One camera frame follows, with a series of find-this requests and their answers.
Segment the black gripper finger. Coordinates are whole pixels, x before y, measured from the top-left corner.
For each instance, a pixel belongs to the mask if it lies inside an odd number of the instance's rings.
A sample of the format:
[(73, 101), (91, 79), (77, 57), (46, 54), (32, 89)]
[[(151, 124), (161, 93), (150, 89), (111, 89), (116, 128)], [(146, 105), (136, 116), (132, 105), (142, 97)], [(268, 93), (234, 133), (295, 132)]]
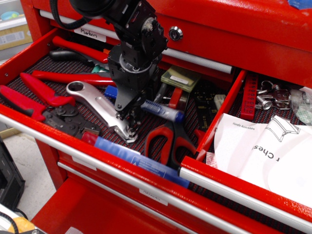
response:
[(118, 113), (118, 118), (124, 120), (128, 116), (137, 97), (138, 91), (130, 89), (124, 85), (117, 86), (117, 98), (115, 100), (115, 110)]
[(146, 101), (146, 92), (140, 92), (128, 105), (128, 133), (131, 137), (134, 137), (137, 133), (139, 126), (141, 125), (141, 106)]

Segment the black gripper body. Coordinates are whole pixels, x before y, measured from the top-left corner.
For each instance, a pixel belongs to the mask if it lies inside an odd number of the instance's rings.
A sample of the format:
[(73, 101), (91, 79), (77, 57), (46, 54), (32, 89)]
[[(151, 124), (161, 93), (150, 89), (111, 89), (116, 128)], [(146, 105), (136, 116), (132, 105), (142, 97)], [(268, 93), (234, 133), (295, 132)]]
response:
[(142, 67), (136, 67), (122, 55), (121, 45), (114, 46), (109, 52), (108, 65), (110, 76), (117, 85), (118, 100), (133, 100), (140, 95), (152, 100), (160, 87), (159, 67), (161, 55), (147, 61)]

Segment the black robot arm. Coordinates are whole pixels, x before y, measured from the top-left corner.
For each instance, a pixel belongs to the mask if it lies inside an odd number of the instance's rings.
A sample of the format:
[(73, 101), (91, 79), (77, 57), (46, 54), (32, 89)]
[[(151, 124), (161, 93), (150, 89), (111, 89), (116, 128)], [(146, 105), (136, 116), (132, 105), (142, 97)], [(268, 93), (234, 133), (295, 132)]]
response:
[(158, 64), (167, 49), (168, 40), (155, 9), (145, 0), (72, 0), (70, 4), (82, 18), (63, 23), (58, 2), (50, 1), (53, 17), (64, 29), (77, 29), (100, 18), (113, 25), (120, 40), (108, 56), (110, 75), (118, 89), (115, 109), (117, 117), (128, 118), (130, 130), (135, 129), (140, 105), (148, 94), (155, 93)]

